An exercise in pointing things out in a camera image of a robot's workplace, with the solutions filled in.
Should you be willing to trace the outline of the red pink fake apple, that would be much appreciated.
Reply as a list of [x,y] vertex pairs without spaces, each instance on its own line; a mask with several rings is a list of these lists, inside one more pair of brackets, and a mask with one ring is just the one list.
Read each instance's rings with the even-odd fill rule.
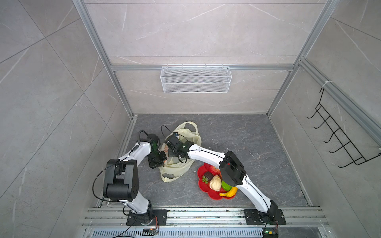
[[215,166],[209,166],[208,171],[212,173],[214,176],[220,175],[220,170]]

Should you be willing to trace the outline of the yellow plastic bag fruit print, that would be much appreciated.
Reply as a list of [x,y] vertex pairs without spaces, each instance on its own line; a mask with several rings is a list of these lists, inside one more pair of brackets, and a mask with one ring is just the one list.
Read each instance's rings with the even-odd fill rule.
[[[188,140],[198,146],[201,146],[202,140],[196,123],[190,121],[184,122],[180,124],[174,132],[179,134],[177,138],[182,143]],[[177,180],[179,177],[184,175],[194,163],[194,160],[191,159],[182,158],[179,160],[178,157],[173,155],[173,151],[169,149],[165,143],[162,143],[159,150],[164,151],[167,157],[164,165],[159,168],[163,182],[172,182]]]

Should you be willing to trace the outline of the red flower shaped plate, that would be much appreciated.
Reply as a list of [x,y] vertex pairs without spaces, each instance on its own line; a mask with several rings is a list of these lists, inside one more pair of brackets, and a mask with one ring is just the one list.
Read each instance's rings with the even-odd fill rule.
[[198,171],[197,171],[197,175],[198,175],[198,178],[199,178],[199,181],[198,181],[198,186],[199,188],[203,191],[203,192],[206,192],[208,194],[208,196],[213,199],[213,200],[221,200],[221,199],[233,199],[234,197],[221,197],[219,195],[219,193],[227,193],[226,191],[224,191],[222,188],[220,189],[219,192],[217,191],[214,191],[212,189],[209,188],[209,183],[208,184],[205,184],[202,182],[202,176],[204,175],[205,172],[208,172],[208,168],[209,168],[210,164],[206,164],[204,163],[201,167],[199,167]]

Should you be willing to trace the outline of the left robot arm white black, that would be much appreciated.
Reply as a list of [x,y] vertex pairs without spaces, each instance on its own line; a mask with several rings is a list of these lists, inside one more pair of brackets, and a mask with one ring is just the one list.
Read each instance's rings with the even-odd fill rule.
[[159,151],[160,140],[144,140],[137,142],[134,147],[118,159],[107,162],[103,184],[103,198],[95,194],[92,184],[93,196],[100,200],[107,199],[121,203],[130,209],[129,216],[135,218],[135,223],[149,225],[154,221],[152,203],[139,192],[138,165],[147,158],[152,168],[159,167],[166,160],[165,152]]

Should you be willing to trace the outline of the yellow fake banana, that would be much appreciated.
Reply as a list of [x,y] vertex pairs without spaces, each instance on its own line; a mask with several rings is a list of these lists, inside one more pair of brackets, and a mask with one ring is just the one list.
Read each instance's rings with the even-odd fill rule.
[[219,193],[221,197],[234,197],[238,191],[237,187],[232,187],[227,193]]

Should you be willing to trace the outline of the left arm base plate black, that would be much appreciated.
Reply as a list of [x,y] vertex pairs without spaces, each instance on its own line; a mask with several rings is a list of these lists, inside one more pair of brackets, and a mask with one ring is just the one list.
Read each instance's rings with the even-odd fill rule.
[[167,222],[168,210],[148,210],[144,214],[136,214],[132,211],[129,212],[126,225],[127,226],[165,226]]

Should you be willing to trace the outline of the green fake leaf vegetable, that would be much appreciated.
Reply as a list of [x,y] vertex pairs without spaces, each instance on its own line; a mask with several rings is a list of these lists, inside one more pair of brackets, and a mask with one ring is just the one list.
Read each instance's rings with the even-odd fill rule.
[[222,181],[221,182],[221,188],[224,191],[229,192],[232,189],[232,186],[228,185],[225,181]]

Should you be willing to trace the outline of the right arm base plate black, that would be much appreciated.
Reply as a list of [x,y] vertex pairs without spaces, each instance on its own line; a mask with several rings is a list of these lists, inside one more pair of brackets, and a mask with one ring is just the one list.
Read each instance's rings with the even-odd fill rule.
[[244,217],[247,225],[286,225],[283,211],[280,209],[269,213],[260,212],[257,209],[245,209]]

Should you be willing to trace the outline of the dark brown fake fruit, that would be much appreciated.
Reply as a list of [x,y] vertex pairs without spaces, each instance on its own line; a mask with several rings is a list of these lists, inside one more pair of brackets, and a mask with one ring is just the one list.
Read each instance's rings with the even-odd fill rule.
[[213,177],[214,175],[211,172],[205,172],[201,179],[203,183],[208,184]]

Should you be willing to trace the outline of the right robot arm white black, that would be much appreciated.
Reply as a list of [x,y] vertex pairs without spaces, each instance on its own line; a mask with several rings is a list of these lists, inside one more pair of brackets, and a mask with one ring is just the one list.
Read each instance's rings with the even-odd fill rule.
[[211,151],[190,141],[181,142],[174,135],[169,136],[165,144],[177,157],[199,160],[218,168],[225,182],[239,189],[253,203],[264,222],[275,222],[278,206],[253,184],[243,164],[232,151]]

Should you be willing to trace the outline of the aluminium mounting rail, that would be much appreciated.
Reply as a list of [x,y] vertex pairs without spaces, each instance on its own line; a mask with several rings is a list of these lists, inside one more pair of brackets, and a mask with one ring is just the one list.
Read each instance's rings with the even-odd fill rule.
[[127,226],[121,207],[89,208],[80,219],[83,238],[333,238],[319,207],[282,207],[286,225],[247,225],[245,209],[170,207],[165,226]]

